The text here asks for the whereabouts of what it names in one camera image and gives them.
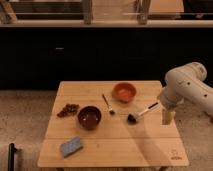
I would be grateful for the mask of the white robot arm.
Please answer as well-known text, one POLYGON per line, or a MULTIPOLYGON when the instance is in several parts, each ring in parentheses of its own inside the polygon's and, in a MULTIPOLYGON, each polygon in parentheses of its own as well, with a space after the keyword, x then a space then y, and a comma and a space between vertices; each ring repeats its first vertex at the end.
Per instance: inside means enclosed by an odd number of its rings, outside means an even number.
POLYGON ((199 62, 175 67, 165 74, 166 86, 157 97, 163 106, 163 125, 169 125, 172 122, 175 108, 185 99, 213 116, 213 87, 204 83, 206 77, 207 70, 199 62))

